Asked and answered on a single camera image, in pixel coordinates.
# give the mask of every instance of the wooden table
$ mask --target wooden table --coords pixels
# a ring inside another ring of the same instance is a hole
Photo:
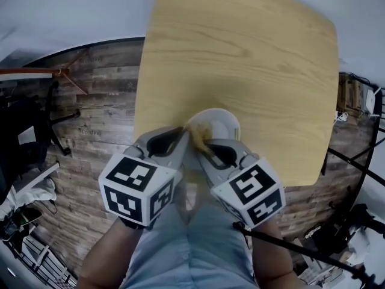
[[[135,138],[220,107],[285,186],[319,176],[338,86],[334,25],[295,0],[156,0]]]

